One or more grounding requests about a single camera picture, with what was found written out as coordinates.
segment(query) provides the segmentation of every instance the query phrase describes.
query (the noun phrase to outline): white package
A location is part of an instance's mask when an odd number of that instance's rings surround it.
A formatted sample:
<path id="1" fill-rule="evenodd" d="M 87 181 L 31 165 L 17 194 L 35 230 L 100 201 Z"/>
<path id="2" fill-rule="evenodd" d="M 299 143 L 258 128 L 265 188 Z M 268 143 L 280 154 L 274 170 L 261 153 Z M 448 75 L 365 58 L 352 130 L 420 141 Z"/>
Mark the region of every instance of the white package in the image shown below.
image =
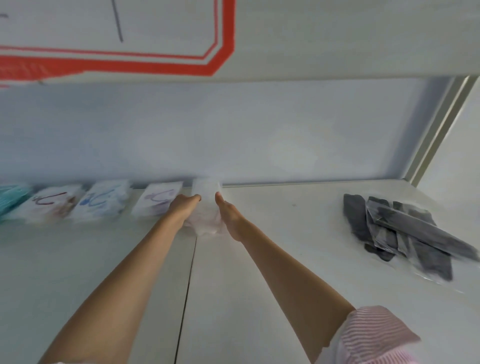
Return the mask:
<path id="1" fill-rule="evenodd" d="M 202 200 L 188 218 L 197 236 L 215 234 L 222 227 L 220 211 L 215 202 L 215 193 L 221 192 L 222 186 L 218 180 L 211 178 L 195 178 L 192 185 L 192 195 L 199 194 Z"/>
<path id="2" fill-rule="evenodd" d="M 73 209 L 70 217 L 75 222 L 80 222 L 119 215 L 130 197 L 131 185 L 129 180 L 95 183 Z"/>
<path id="3" fill-rule="evenodd" d="M 18 206 L 7 218 L 32 223 L 54 222 L 67 216 L 84 194 L 81 184 L 48 187 Z"/>
<path id="4" fill-rule="evenodd" d="M 182 186 L 183 182 L 149 184 L 133 207 L 132 215 L 146 217 L 165 214 Z"/>

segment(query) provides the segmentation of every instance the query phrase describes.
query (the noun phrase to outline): teal fabric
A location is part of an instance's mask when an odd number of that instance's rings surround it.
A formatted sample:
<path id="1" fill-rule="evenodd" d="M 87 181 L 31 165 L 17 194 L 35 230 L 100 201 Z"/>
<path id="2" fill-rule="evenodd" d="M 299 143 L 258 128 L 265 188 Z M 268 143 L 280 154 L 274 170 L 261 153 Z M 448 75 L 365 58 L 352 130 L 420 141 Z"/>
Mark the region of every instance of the teal fabric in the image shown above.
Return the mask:
<path id="1" fill-rule="evenodd" d="M 31 193 L 32 187 L 26 183 L 0 184 L 0 216 L 27 200 Z"/>

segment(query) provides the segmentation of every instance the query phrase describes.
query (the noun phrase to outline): metal frame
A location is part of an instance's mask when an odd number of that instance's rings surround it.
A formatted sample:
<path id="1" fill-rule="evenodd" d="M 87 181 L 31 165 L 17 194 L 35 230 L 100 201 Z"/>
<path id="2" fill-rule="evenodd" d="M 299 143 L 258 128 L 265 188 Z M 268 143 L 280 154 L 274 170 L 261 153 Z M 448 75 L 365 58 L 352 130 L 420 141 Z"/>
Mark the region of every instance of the metal frame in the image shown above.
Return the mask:
<path id="1" fill-rule="evenodd" d="M 404 180 L 414 187 L 418 186 L 439 146 L 454 124 L 477 78 L 477 76 L 454 77 L 450 83 L 405 173 Z"/>

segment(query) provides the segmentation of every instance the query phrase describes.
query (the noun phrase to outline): black line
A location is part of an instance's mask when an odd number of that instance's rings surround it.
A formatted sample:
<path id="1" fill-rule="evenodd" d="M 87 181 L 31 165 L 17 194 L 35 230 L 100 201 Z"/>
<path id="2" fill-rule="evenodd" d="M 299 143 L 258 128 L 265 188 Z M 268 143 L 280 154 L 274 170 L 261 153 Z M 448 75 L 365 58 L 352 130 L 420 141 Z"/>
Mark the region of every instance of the black line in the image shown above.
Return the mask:
<path id="1" fill-rule="evenodd" d="M 177 341 L 177 351 L 175 351 L 175 360 L 173 361 L 173 364 L 177 364 L 177 356 L 179 354 L 181 331 L 183 329 L 183 319 L 185 317 L 185 309 L 187 308 L 188 290 L 190 289 L 190 278 L 192 278 L 193 260 L 195 259 L 196 249 L 197 249 L 197 238 L 195 238 L 195 246 L 193 247 L 192 264 L 190 265 L 190 275 L 188 276 L 187 294 L 185 295 L 185 304 L 183 305 L 183 314 L 181 316 L 181 323 L 180 323 L 179 340 Z"/>
<path id="2" fill-rule="evenodd" d="M 113 8 L 113 13 L 115 14 L 115 24 L 117 25 L 117 33 L 119 34 L 120 42 L 123 43 L 123 35 L 121 33 L 121 26 L 120 26 L 120 17 L 119 17 L 119 12 L 117 10 L 117 3 L 115 2 L 115 0 L 112 0 L 112 8 Z"/>

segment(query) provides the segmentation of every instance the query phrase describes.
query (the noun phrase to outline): person's left hand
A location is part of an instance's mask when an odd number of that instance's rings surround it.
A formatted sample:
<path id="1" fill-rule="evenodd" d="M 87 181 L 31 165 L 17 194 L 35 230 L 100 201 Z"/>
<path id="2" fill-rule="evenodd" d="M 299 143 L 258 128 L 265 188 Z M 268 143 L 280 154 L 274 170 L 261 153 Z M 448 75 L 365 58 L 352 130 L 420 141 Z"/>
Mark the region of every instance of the person's left hand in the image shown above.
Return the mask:
<path id="1" fill-rule="evenodd" d="M 193 210 L 195 210 L 197 203 L 199 203 L 201 199 L 202 197 L 199 194 L 192 197 L 180 194 L 171 202 L 167 213 L 181 219 L 183 223 Z"/>

